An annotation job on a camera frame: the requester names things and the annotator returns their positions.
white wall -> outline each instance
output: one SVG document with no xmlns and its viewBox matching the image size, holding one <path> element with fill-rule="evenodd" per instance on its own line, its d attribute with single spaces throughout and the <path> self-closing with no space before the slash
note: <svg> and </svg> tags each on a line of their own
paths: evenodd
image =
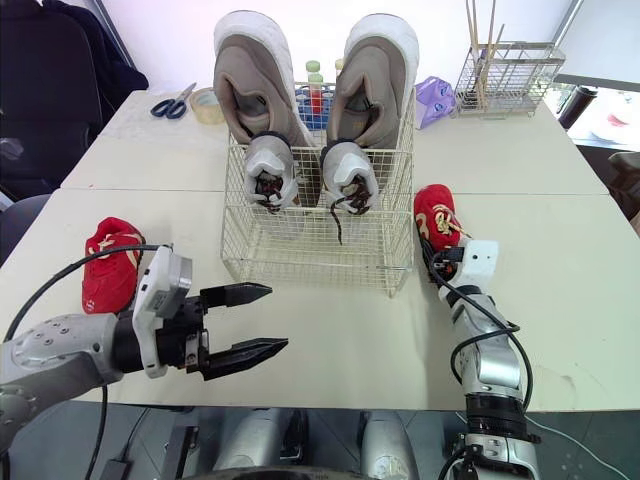
<svg viewBox="0 0 640 480">
<path fill-rule="evenodd" d="M 257 10 L 273 18 L 289 41 L 297 79 L 307 60 L 319 60 L 326 81 L 335 79 L 351 26 L 368 13 L 404 17 L 420 41 L 418 80 L 437 75 L 457 81 L 469 46 L 464 0 L 103 0 L 152 91 L 175 91 L 193 81 L 213 82 L 213 28 L 231 10 Z M 498 0 L 495 25 L 503 40 L 550 41 L 570 0 Z M 490 0 L 477 0 L 480 38 L 486 39 Z"/>
<path fill-rule="evenodd" d="M 640 83 L 640 1 L 585 0 L 560 49 L 564 74 Z"/>
</svg>

white table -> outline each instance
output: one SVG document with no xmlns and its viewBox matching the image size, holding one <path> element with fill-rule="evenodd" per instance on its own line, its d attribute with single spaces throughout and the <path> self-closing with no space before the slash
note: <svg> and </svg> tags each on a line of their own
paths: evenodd
<svg viewBox="0 0 640 480">
<path fill-rule="evenodd" d="M 133 92 L 63 188 L 224 191 L 227 128 L 149 110 L 168 96 Z M 414 187 L 454 193 L 606 194 L 545 105 L 532 118 L 445 118 L 415 132 Z"/>
<path fill-rule="evenodd" d="M 193 289 L 230 282 L 219 259 L 223 194 L 62 189 L 0 269 L 0 330 L 54 272 L 82 256 L 108 215 L 131 221 L 149 243 L 173 242 L 193 258 Z M 491 288 L 518 323 L 531 357 L 531 410 L 640 408 L 640 239 L 605 195 L 458 195 L 462 224 L 500 242 Z M 150 260 L 145 254 L 142 269 Z M 20 331 L 80 312 L 82 272 L 36 303 Z M 274 285 L 251 305 L 206 318 L 214 350 L 260 336 L 288 337 L 258 367 L 203 382 L 170 369 L 127 375 L 115 402 L 332 408 L 462 409 L 449 372 L 448 309 L 416 269 L 394 299 L 377 292 Z M 85 399 L 98 400 L 91 392 Z"/>
</svg>

wire basket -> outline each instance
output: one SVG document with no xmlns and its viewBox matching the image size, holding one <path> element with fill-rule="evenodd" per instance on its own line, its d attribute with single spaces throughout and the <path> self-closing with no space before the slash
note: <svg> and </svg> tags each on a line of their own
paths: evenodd
<svg viewBox="0 0 640 480">
<path fill-rule="evenodd" d="M 412 96 L 401 121 L 397 148 L 365 149 L 381 187 L 377 204 L 362 216 L 336 209 L 333 219 L 323 191 L 320 153 L 333 85 L 322 87 L 322 108 L 310 107 L 297 91 L 301 118 L 317 147 L 293 147 L 300 206 L 270 213 L 250 204 L 244 193 L 245 153 L 230 136 L 225 184 L 221 257 L 236 281 L 365 287 L 393 296 L 413 266 L 413 117 Z"/>
<path fill-rule="evenodd" d="M 553 43 L 501 42 L 487 60 L 470 48 L 456 86 L 459 115 L 533 114 L 564 64 Z"/>
</svg>

green cap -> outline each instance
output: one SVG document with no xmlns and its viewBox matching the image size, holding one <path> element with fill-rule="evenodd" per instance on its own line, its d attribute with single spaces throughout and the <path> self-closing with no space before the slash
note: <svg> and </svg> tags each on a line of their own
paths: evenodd
<svg viewBox="0 0 640 480">
<path fill-rule="evenodd" d="M 309 60 L 306 63 L 307 72 L 319 72 L 320 71 L 320 62 L 317 60 Z"/>
<path fill-rule="evenodd" d="M 308 80 L 310 83 L 322 83 L 324 82 L 324 78 L 319 73 L 310 73 Z"/>
</svg>

chopsticks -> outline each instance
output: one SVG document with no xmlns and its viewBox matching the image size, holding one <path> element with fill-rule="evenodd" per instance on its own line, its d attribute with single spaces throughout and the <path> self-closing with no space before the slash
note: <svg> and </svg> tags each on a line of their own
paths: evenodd
<svg viewBox="0 0 640 480">
<path fill-rule="evenodd" d="M 471 43 L 471 55 L 475 65 L 475 82 L 473 89 L 476 92 L 477 104 L 476 108 L 485 109 L 488 108 L 487 102 L 487 83 L 489 81 L 489 70 L 491 68 L 491 62 L 498 50 L 498 44 L 502 38 L 502 32 L 504 31 L 504 23 L 500 27 L 496 41 L 493 42 L 493 23 L 496 13 L 496 0 L 493 0 L 491 6 L 491 21 L 489 23 L 489 39 L 487 41 L 487 47 L 480 51 L 478 44 L 478 22 L 476 16 L 476 0 L 471 0 L 471 10 L 469 9 L 469 0 L 465 0 L 467 9 L 467 24 L 469 27 L 469 39 Z"/>
</svg>

